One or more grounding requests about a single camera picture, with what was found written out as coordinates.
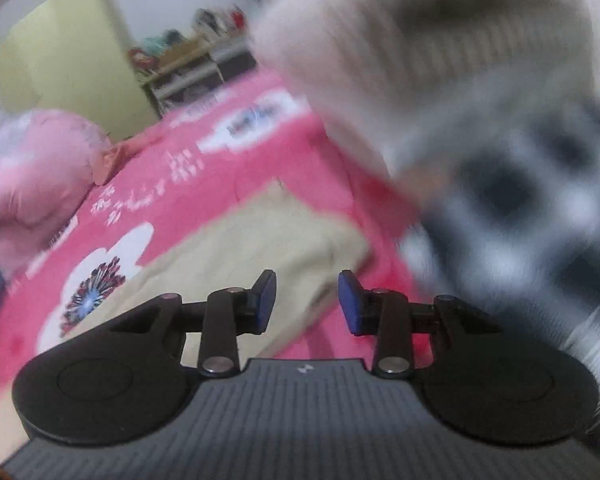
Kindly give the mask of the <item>black white plaid shirt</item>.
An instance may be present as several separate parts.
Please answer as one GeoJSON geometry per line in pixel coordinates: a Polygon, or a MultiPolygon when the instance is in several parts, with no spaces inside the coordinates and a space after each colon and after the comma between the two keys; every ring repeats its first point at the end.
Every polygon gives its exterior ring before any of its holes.
{"type": "Polygon", "coordinates": [[[400,253],[420,288],[530,330],[600,387],[600,103],[571,105],[471,159],[400,253]]]}

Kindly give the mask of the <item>pink white knit sweater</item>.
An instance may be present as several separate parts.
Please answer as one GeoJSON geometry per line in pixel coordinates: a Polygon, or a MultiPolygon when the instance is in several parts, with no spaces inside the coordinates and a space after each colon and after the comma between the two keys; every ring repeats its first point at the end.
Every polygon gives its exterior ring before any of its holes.
{"type": "Polygon", "coordinates": [[[583,0],[265,0],[251,38],[335,142],[390,180],[593,87],[583,0]]]}

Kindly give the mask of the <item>pink grey rolled duvet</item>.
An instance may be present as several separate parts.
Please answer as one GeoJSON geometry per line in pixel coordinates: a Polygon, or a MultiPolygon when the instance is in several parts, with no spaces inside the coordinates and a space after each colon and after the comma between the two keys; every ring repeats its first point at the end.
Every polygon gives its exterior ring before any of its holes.
{"type": "Polygon", "coordinates": [[[72,218],[110,148],[94,122],[65,110],[0,117],[0,271],[20,272],[72,218]]]}

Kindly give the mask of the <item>yellow green wardrobe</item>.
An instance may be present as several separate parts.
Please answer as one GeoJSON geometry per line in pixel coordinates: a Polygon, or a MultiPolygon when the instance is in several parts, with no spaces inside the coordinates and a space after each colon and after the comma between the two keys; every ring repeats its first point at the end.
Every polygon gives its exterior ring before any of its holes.
{"type": "Polygon", "coordinates": [[[128,57],[111,0],[45,0],[0,42],[7,113],[58,108],[102,127],[114,142],[158,120],[128,57]]]}

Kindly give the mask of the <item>beige fabric garment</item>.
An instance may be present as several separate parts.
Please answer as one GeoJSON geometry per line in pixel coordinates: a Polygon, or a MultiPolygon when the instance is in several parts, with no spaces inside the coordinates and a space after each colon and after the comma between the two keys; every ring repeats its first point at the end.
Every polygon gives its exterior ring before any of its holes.
{"type": "Polygon", "coordinates": [[[271,269],[277,296],[268,329],[238,339],[242,358],[269,358],[327,310],[338,272],[358,269],[369,255],[370,244],[353,223],[311,209],[274,181],[155,258],[68,335],[79,336],[162,292],[204,300],[221,288],[248,287],[271,269]]]}

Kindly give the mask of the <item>salmon cloth on bed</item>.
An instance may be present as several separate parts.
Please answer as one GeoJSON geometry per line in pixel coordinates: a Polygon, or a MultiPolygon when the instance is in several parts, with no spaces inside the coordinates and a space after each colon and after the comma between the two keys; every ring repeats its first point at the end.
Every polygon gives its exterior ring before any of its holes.
{"type": "Polygon", "coordinates": [[[111,145],[92,158],[93,181],[97,186],[107,184],[142,149],[131,140],[111,145]]]}

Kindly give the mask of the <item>pink floral bed sheet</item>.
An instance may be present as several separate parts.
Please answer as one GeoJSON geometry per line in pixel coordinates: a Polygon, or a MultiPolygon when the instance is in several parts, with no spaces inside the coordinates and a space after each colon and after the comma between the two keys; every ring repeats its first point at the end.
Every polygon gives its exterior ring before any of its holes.
{"type": "MultiPolygon", "coordinates": [[[[413,208],[344,156],[300,96],[259,70],[170,114],[154,143],[91,194],[15,277],[0,310],[0,394],[23,364],[69,337],[151,261],[270,183],[338,214],[370,244],[364,284],[412,292],[396,241],[413,208]]],[[[369,356],[330,307],[281,352],[288,358],[369,356]]]]}

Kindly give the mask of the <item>cluttered white shelf desk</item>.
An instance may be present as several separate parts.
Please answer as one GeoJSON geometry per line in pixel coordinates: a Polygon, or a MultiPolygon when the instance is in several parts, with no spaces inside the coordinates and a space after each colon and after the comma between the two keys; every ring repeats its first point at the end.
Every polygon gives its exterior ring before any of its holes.
{"type": "Polygon", "coordinates": [[[193,103],[254,70],[247,28],[239,6],[199,9],[189,36],[169,29],[130,49],[136,79],[157,114],[193,103]]]}

